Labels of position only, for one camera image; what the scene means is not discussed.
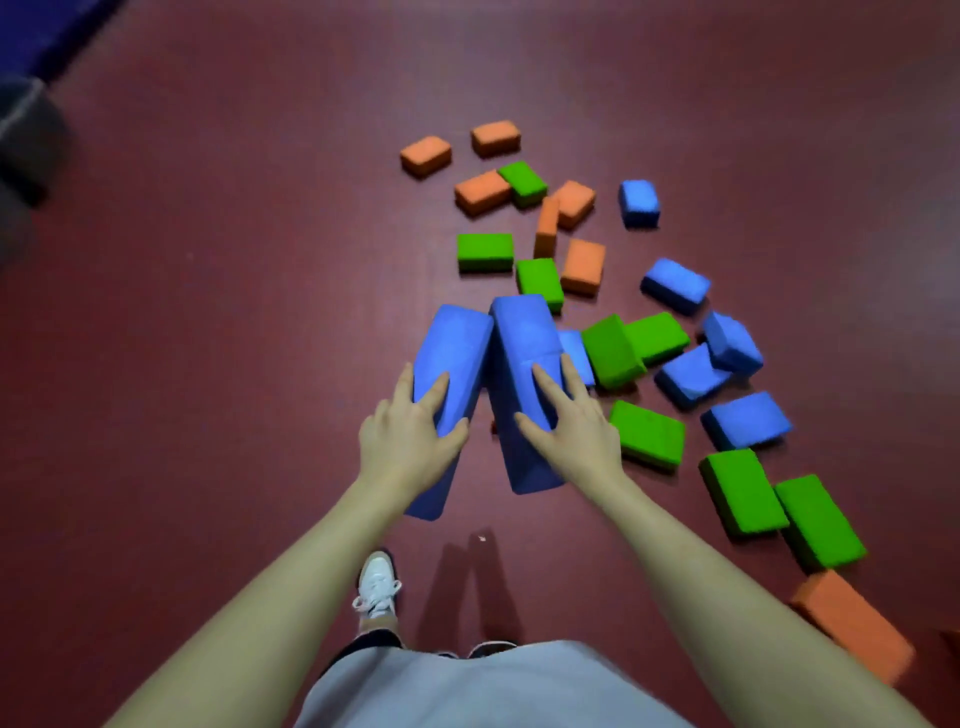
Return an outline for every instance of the forearm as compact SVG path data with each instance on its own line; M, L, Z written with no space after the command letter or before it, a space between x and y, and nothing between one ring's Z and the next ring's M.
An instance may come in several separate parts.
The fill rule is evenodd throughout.
M678 640L738 728L929 725L629 478L592 492L630 542Z
M124 704L108 728L267 728L286 717L364 558L399 515L354 483Z

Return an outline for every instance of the left hand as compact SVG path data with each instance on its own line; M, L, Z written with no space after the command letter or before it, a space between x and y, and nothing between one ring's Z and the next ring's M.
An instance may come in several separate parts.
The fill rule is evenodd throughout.
M460 453L469 435L465 417L445 437L437 436L433 416L444 403L450 375L443 373L413 402L414 368L403 367L394 398L383 400L360 426L360 475L357 483L375 497L406 509L432 486Z

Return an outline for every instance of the person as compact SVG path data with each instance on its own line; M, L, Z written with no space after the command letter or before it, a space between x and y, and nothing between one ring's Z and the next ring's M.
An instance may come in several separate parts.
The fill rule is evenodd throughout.
M563 357L564 390L535 366L552 432L530 444L630 544L670 627L739 728L929 723L899 693L662 510L623 472L619 435ZM689 726L584 645L530 644L473 660L402 646L393 564L376 546L468 437L438 437L441 376L412 402L413 368L360 428L360 473L330 512L149 678L108 728L273 728L286 718L341 599L357 583L360 637L304 700L323 726Z

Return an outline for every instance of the hand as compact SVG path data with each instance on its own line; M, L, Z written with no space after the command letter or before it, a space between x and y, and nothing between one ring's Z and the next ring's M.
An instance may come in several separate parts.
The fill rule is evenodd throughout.
M594 500L599 490L626 478L620 433L607 422L600 402L590 397L567 354L561 356L561 366L573 399L540 365L533 367L534 379L557 410L556 429L546 432L522 412L514 418L523 436L554 471Z
M440 479L469 435L465 417L445 437L437 436L433 416L444 403L450 375L446 372L414 404L414 368L406 364L394 398L383 400L360 426L360 475L357 482L398 508Z

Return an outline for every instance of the shoelace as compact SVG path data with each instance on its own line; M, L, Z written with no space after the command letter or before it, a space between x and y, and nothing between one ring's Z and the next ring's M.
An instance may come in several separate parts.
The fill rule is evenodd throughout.
M353 609L360 614L367 614L369 618L389 612L391 601L403 586L399 580L388 581L382 574L371 576L368 584L368 588L364 590L366 594L353 600Z

